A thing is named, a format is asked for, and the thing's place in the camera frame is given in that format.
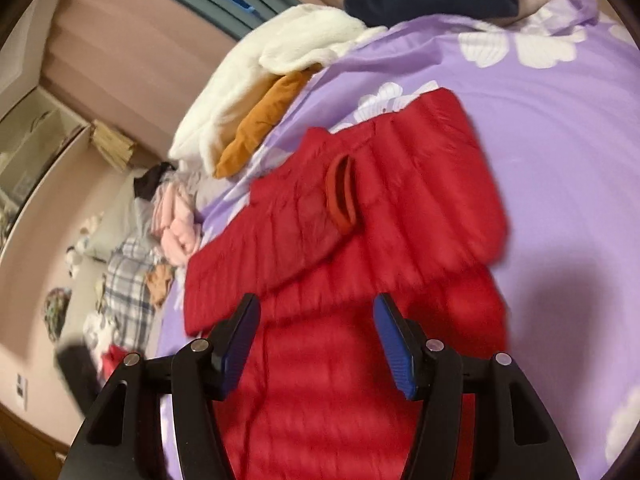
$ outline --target stuffed animal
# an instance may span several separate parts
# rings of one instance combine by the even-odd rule
[[[80,237],[78,238],[78,241],[76,241],[74,245],[69,246],[66,249],[66,268],[68,269],[69,275],[72,279],[75,279],[78,275],[80,264],[82,263],[84,253],[89,246],[91,236],[98,230],[98,226],[102,221],[103,215],[104,213],[93,215],[82,222],[82,225],[80,226]]]

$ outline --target red cloth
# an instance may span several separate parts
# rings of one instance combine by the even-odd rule
[[[346,155],[358,215],[351,231],[336,225],[327,196],[327,171]],[[450,91],[335,136],[310,129],[188,265],[189,334],[228,317],[244,292],[262,304],[238,390],[216,405],[237,478],[398,480],[420,405],[394,386],[373,297],[390,292],[430,337],[459,352],[504,350],[504,308],[485,264],[500,256],[506,232]],[[472,423],[465,427],[468,454]],[[463,458],[459,478],[468,477]]]
[[[124,348],[120,348],[116,345],[109,345],[107,351],[102,354],[102,378],[105,381],[109,380],[111,374],[122,362],[122,360],[129,354]]]

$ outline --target white fleece blanket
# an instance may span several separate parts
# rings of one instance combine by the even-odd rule
[[[168,156],[202,158],[213,175],[238,124],[279,76],[328,66],[385,27],[367,28],[343,10],[303,4],[252,30],[227,54],[178,126]]]

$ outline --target bed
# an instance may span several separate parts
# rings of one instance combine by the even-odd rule
[[[638,28],[628,12],[633,0],[611,1],[628,28],[595,0],[552,0],[507,29],[454,16],[396,26],[312,79],[248,167],[201,210],[207,242],[247,203],[249,184],[282,164],[308,127],[339,134],[418,94],[451,89],[476,128],[510,218],[508,252],[492,273],[510,308],[511,352],[583,480],[620,468],[609,469],[607,431],[640,383]],[[45,65],[49,88],[82,107],[62,85],[82,86],[72,85],[72,72],[56,66],[56,56],[51,49]],[[191,79],[190,97],[170,117],[143,123],[122,111],[122,101],[102,113],[119,110],[121,126],[144,126],[144,140],[153,144],[158,132],[176,126],[203,83]],[[96,91],[84,106],[91,109],[98,97]],[[166,145],[164,137],[156,144],[159,151]],[[189,340],[182,284],[178,275],[164,304],[158,355]],[[161,420],[168,472],[177,480],[169,397]]]

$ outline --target orange cloth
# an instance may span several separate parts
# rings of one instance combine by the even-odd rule
[[[267,134],[278,124],[313,74],[322,66],[297,70],[278,79],[264,97],[238,125],[236,138],[229,144],[216,166],[216,178],[235,175],[249,161]]]
[[[156,309],[162,308],[173,280],[174,268],[167,264],[156,265],[154,270],[146,273],[145,283],[151,293],[150,302]]]

